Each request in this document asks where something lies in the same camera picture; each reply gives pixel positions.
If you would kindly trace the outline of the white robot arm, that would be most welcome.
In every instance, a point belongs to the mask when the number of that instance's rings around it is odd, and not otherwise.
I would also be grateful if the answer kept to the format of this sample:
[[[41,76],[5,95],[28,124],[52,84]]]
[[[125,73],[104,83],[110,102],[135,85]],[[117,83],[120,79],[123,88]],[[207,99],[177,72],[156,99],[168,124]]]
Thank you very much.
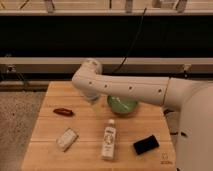
[[[88,100],[106,94],[178,111],[176,168],[213,171],[213,81],[108,76],[98,60],[87,58],[73,75],[72,84]]]

